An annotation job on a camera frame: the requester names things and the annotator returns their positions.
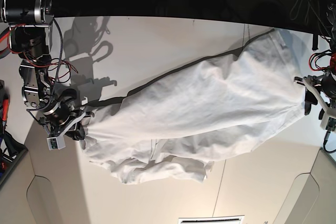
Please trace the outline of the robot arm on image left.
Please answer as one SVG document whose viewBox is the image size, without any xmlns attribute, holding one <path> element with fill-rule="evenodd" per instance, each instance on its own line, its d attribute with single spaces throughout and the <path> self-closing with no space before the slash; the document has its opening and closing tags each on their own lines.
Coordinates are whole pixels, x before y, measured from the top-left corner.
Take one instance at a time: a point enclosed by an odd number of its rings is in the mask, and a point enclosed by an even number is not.
<svg viewBox="0 0 336 224">
<path fill-rule="evenodd" d="M 50 55 L 52 28 L 61 31 L 51 13 L 51 0 L 1 0 L 1 21 L 9 25 L 7 50 L 22 59 L 19 74 L 24 82 L 22 96 L 27 112 L 42 114 L 37 122 L 47 132 L 51 147 L 60 148 L 64 136 L 83 140 L 81 121 L 92 114 L 74 107 L 78 94 L 75 89 L 57 92 L 60 67 L 74 68 L 63 60 L 62 51 L 57 58 Z"/>
</svg>

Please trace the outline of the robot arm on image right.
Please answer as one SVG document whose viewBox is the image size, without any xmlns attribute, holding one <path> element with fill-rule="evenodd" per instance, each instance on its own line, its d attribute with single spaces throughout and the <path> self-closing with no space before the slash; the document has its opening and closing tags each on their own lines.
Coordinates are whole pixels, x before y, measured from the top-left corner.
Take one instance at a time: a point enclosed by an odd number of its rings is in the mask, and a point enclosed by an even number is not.
<svg viewBox="0 0 336 224">
<path fill-rule="evenodd" d="M 335 0 L 307 0 L 307 24 L 312 26 L 312 55 L 308 67 L 314 73 L 311 84 L 324 94 L 328 108 L 335 105 Z"/>
</svg>

